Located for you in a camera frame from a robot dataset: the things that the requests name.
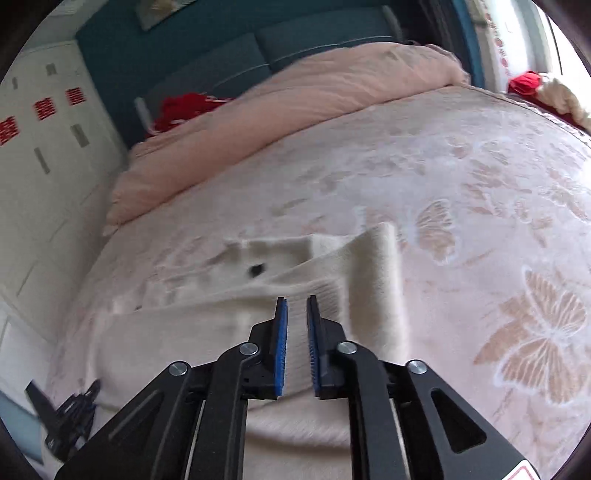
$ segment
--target white towel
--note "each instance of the white towel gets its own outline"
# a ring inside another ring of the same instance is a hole
[[[251,279],[250,266],[266,270]],[[284,396],[250,401],[245,480],[350,476],[346,401],[319,401],[311,389],[306,299],[322,316],[380,358],[407,360],[400,258],[392,225],[357,237],[310,235],[229,244],[196,268],[155,280],[147,291],[158,306],[114,317],[95,337],[89,378],[102,381],[99,402],[121,408],[168,364],[214,361],[248,339],[252,325],[273,317],[278,296],[289,305]]]

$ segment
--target metal screw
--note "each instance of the metal screw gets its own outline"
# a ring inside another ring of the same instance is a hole
[[[427,371],[427,365],[420,360],[413,360],[408,363],[408,369],[417,375],[423,375]]]
[[[240,353],[242,355],[249,355],[250,356],[250,355],[254,355],[257,352],[258,352],[258,347],[255,343],[247,342],[247,343],[243,343],[240,346]]]
[[[173,377],[180,377],[187,373],[188,367],[187,364],[184,362],[175,362],[170,367],[168,367],[168,373],[171,374]]]
[[[341,353],[350,355],[357,351],[357,345],[355,345],[353,342],[341,342],[336,346],[336,349]]]

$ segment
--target teal headboard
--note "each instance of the teal headboard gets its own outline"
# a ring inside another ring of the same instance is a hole
[[[92,79],[128,145],[143,140],[134,99],[192,60],[235,38],[319,12],[378,7],[388,0],[197,0],[149,32],[135,15],[137,0],[110,0],[78,32]],[[427,20],[418,2],[392,0],[408,37],[421,43]]]
[[[166,97],[188,92],[235,98],[303,57],[376,41],[405,41],[390,7],[306,15],[242,35],[192,60],[144,95],[152,118]]]

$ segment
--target butterfly pattern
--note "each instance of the butterfly pattern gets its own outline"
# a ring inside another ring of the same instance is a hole
[[[423,250],[437,265],[447,265],[457,253],[457,237],[447,199],[431,202],[414,219],[399,227],[399,243]]]
[[[93,380],[101,312],[150,308],[155,275],[205,264],[228,240],[391,222],[409,351],[551,478],[591,421],[589,165],[591,137],[461,87],[290,135],[116,233],[70,312],[52,399]]]
[[[525,293],[499,306],[512,321],[492,335],[474,364],[497,363],[499,383],[568,403],[582,387],[570,339],[587,325],[587,310],[574,293],[560,291],[541,274],[525,268],[523,276]]]

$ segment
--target red paper cutout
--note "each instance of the red paper cutout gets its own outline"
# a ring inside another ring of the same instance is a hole
[[[0,122],[0,145],[4,145],[19,133],[17,120],[13,116],[9,116],[4,122]]]
[[[53,104],[53,100],[49,97],[39,100],[35,103],[34,107],[39,120],[45,120],[47,117],[56,113],[56,106]]]
[[[68,102],[70,102],[70,105],[77,105],[78,103],[86,101],[84,93],[82,93],[82,89],[80,87],[66,90],[66,95],[68,97]]]

